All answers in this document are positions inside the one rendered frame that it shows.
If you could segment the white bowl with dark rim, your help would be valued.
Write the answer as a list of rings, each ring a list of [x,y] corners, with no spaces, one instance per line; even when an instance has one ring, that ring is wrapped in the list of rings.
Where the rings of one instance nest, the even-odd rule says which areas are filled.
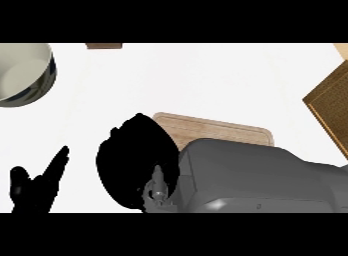
[[[0,43],[0,107],[22,107],[50,91],[58,76],[47,43]]]

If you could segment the brown wicker basket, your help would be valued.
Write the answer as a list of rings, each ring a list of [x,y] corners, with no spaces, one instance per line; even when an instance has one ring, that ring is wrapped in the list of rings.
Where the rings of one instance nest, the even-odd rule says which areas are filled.
[[[348,59],[303,101],[348,160]]]

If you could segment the small brown wooden block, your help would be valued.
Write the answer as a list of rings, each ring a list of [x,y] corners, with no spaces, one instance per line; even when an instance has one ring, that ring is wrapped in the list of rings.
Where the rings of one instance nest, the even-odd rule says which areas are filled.
[[[123,43],[86,43],[87,49],[123,49]]]

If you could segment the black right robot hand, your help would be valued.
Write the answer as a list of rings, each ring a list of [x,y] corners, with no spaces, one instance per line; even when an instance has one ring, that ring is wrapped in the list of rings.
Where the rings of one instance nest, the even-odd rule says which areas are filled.
[[[157,166],[163,169],[168,195],[174,193],[180,176],[179,154],[165,130],[142,113],[111,130],[99,147],[96,166],[103,187],[121,206],[143,210],[143,191]]]

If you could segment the pale wooden cutting board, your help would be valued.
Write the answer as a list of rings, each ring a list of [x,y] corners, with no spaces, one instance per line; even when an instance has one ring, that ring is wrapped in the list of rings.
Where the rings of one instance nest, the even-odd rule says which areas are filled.
[[[154,120],[171,136],[179,149],[183,149],[199,138],[220,139],[266,146],[275,145],[272,132],[260,127],[164,112],[154,115]]]

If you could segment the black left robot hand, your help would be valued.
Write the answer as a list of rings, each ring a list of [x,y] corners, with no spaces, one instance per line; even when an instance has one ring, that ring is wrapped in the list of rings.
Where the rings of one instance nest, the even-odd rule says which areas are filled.
[[[15,214],[47,214],[59,194],[59,183],[70,161],[70,147],[64,146],[41,175],[30,177],[22,166],[10,170],[10,199]]]

